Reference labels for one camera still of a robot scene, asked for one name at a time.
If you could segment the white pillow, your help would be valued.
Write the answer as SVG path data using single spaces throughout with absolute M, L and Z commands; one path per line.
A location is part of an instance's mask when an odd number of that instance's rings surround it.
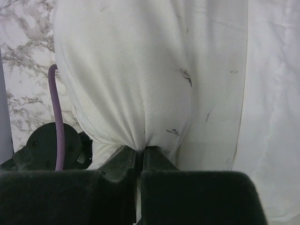
M 58 0 L 58 71 L 97 169 L 157 146 L 182 170 L 231 170 L 246 67 L 246 0 Z

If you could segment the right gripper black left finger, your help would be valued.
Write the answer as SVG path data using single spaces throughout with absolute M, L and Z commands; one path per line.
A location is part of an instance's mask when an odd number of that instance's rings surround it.
M 136 152 L 96 170 L 32 170 L 29 148 L 0 167 L 3 225 L 131 225 L 136 222 Z

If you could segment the white pillowcase blue trim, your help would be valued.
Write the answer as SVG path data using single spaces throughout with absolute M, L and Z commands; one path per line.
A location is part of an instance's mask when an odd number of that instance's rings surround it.
M 300 3 L 248 2 L 247 63 L 233 170 L 247 174 L 267 219 L 300 222 Z

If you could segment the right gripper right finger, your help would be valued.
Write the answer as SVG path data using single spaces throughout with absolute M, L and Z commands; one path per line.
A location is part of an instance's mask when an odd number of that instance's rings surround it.
M 147 147 L 141 172 L 142 225 L 265 225 L 258 193 L 240 172 L 180 171 Z

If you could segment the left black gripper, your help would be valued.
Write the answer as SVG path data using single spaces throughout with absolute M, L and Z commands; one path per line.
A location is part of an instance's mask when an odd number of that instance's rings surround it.
M 64 124 L 65 170 L 87 169 L 92 161 L 92 140 L 84 133 Z M 51 122 L 36 129 L 26 145 L 0 165 L 1 170 L 55 170 L 57 138 L 55 123 Z

